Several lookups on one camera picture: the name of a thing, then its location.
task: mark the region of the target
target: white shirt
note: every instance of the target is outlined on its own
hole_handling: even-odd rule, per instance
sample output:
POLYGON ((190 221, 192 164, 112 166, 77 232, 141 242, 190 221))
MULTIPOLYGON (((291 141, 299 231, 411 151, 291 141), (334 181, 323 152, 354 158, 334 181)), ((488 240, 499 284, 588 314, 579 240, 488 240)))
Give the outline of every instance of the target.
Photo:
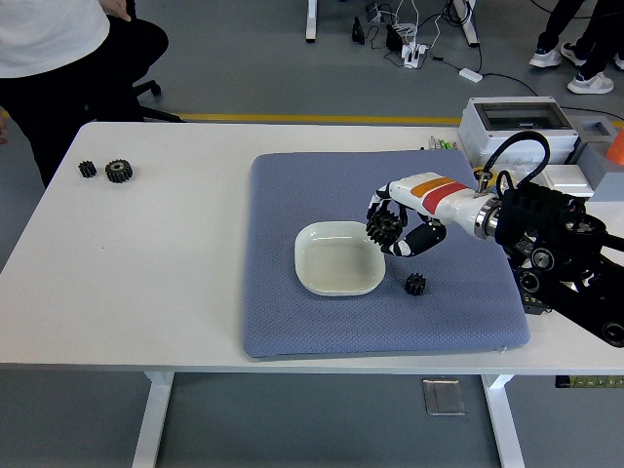
POLYGON ((98 0, 0 0, 0 78, 81 59, 104 42, 108 28, 98 0))

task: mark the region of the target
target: black pants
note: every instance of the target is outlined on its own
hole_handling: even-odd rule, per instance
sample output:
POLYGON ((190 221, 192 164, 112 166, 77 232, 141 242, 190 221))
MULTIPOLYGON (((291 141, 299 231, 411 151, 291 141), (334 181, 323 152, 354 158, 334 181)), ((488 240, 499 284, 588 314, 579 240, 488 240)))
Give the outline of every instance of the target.
POLYGON ((0 79, 0 106, 30 141, 45 186, 89 120, 143 120, 133 83, 165 53, 167 34, 140 19, 109 19, 108 37, 88 56, 46 73, 0 79))
MULTIPOLYGON (((548 19, 546 30, 537 39, 537 48, 551 51, 559 36, 578 12, 584 0, 560 0, 548 19)), ((589 79, 605 70, 615 53, 624 52, 624 2, 598 0, 583 35, 576 41, 580 59, 587 61, 579 73, 589 79)))

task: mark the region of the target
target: sneaker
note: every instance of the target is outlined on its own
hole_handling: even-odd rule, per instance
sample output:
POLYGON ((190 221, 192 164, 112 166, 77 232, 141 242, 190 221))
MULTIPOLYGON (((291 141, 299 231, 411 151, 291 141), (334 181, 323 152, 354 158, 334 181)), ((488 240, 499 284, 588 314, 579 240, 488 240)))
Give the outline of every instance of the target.
POLYGON ((586 58, 582 58, 583 56, 581 54, 578 54, 576 46, 574 44, 570 44, 569 42, 562 45, 562 56, 574 63, 576 66, 584 65, 587 61, 586 58))
POLYGON ((543 49, 537 49, 529 64, 539 68, 546 68, 548 66, 557 66, 561 62, 562 55, 557 50, 553 49, 550 52, 546 52, 543 49))
POLYGON ((613 90, 613 81, 602 73, 586 80, 580 73, 567 84, 567 88, 578 95, 605 95, 613 90))
POLYGON ((620 58, 619 54, 615 54, 615 57, 613 58, 613 64, 618 70, 624 71, 624 58, 620 58))

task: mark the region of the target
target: gear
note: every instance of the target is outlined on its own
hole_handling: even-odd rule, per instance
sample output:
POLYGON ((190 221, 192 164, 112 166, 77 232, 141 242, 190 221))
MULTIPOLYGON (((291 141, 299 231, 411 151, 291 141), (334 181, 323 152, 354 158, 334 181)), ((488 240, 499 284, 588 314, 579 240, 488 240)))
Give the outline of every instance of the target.
POLYGON ((108 180, 115 183, 121 183, 133 176, 133 168, 130 163, 124 159, 111 161, 106 165, 106 175, 108 180))
POLYGON ((422 295, 425 292, 427 280, 418 273, 412 273, 406 279, 406 291, 411 295, 422 295))
POLYGON ((367 224, 367 234, 370 239, 380 246, 391 246, 401 236, 403 223, 393 213, 376 212, 367 224))
POLYGON ((80 170, 82 177, 85 178, 94 177, 98 173, 93 161, 83 161, 78 165, 78 169, 80 170))

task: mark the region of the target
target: square bowl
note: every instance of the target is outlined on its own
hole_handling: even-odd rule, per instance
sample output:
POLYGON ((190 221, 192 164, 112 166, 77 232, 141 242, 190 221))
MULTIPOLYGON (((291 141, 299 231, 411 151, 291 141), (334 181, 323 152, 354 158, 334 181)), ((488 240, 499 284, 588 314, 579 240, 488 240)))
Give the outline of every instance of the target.
POLYGON ((386 263, 363 223, 323 221, 304 227, 296 236, 294 269, 312 293, 359 295, 381 283, 386 263))

